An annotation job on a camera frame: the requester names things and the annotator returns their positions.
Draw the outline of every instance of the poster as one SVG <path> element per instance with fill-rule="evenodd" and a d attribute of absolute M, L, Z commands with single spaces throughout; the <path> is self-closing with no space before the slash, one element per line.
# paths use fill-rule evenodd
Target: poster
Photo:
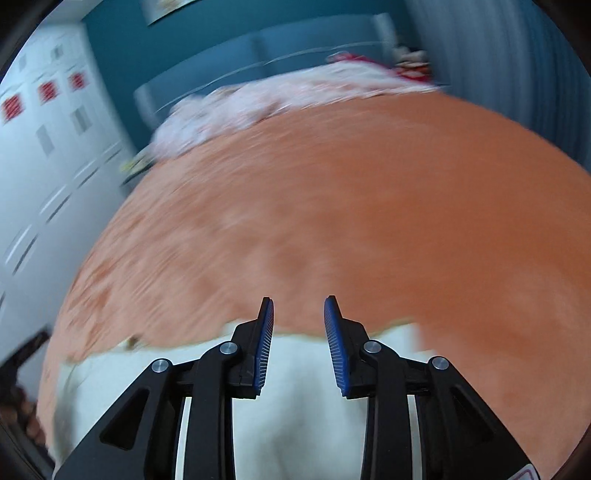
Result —
<path fill-rule="evenodd" d="M 197 0 L 141 0 L 148 25 Z"/>

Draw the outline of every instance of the bedding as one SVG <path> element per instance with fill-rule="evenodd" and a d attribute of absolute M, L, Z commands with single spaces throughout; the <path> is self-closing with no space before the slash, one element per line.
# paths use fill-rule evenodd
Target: bedding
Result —
<path fill-rule="evenodd" d="M 397 325 L 379 340 L 399 355 L 426 362 L 433 352 L 421 352 L 416 326 Z M 171 349 L 127 344 L 92 355 L 81 364 L 63 365 L 58 382 L 58 409 L 53 453 L 58 468 L 97 420 L 154 358 L 180 364 L 201 357 L 232 337 L 224 335 Z M 367 402 L 350 401 L 336 386 L 330 351 L 320 338 L 274 335 L 263 393 L 256 401 L 232 401 L 232 431 L 236 478 L 241 480 L 358 479 L 361 474 Z M 185 412 L 190 399 L 185 405 Z M 416 406 L 409 399 L 415 480 L 422 480 Z M 188 415 L 181 421 L 176 478 L 182 478 Z"/>
<path fill-rule="evenodd" d="M 51 438 L 66 361 L 207 342 L 263 296 L 278 333 L 322 339 L 335 294 L 369 331 L 413 322 L 549 479 L 591 420 L 590 236 L 578 165 L 442 93 L 267 118 L 159 162 L 115 215 L 61 309 L 41 421 Z"/>
<path fill-rule="evenodd" d="M 176 158 L 223 134 L 251 127 L 265 118 L 293 110 L 353 98 L 433 92 L 437 87 L 398 77 L 365 61 L 337 61 L 241 85 L 220 87 L 209 95 L 177 103 L 156 130 L 151 148 L 159 159 Z"/>

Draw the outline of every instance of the orange blanket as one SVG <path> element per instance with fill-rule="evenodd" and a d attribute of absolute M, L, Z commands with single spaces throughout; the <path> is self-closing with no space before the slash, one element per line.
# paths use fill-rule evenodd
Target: orange blanket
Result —
<path fill-rule="evenodd" d="M 252 318 L 324 335 L 412 317 L 548 479 L 591 420 L 591 179 L 501 116 L 440 93 L 291 112 L 156 166 L 84 263 L 59 363 L 130 337 L 178 346 Z"/>

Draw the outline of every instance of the metal screw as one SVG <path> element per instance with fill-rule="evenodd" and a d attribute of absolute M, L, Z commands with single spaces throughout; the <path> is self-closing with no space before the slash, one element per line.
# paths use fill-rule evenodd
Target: metal screw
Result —
<path fill-rule="evenodd" d="M 158 374 L 166 372 L 166 370 L 168 370 L 168 360 L 161 358 L 159 360 L 154 361 L 154 363 L 152 364 L 152 370 Z"/>
<path fill-rule="evenodd" d="M 378 353 L 381 349 L 382 346 L 373 340 L 363 344 L 363 350 L 365 350 L 367 353 Z"/>
<path fill-rule="evenodd" d="M 447 367 L 449 367 L 449 361 L 447 361 L 447 358 L 437 356 L 433 359 L 433 366 L 438 370 L 447 370 Z"/>
<path fill-rule="evenodd" d="M 232 355 L 233 353 L 236 353 L 237 350 L 238 345 L 236 345 L 234 342 L 226 342 L 220 345 L 220 351 L 224 355 Z"/>

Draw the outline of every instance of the white sheet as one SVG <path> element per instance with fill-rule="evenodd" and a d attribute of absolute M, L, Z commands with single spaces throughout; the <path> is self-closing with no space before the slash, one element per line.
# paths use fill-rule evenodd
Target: white sheet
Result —
<path fill-rule="evenodd" d="M 101 415 L 147 365 L 157 358 L 174 364 L 199 358 L 229 340 L 175 349 L 124 348 L 63 365 L 54 418 L 58 465 Z M 418 350 L 415 325 L 395 327 L 378 337 L 399 355 L 426 362 L 433 352 Z M 365 441 L 366 400 L 346 400 L 336 386 L 328 344 L 300 335 L 275 335 L 267 380 L 255 400 L 234 400 L 233 432 L 236 477 L 240 480 L 358 480 Z M 420 444 L 414 400 L 410 397 L 413 431 L 413 477 L 421 478 Z M 183 426 L 186 428 L 187 417 Z M 177 480 L 182 478 L 181 435 Z"/>
<path fill-rule="evenodd" d="M 207 140 L 280 113 L 352 98 L 434 90 L 437 87 L 400 78 L 377 64 L 339 61 L 187 97 L 156 130 L 151 149 L 160 160 L 176 158 Z"/>

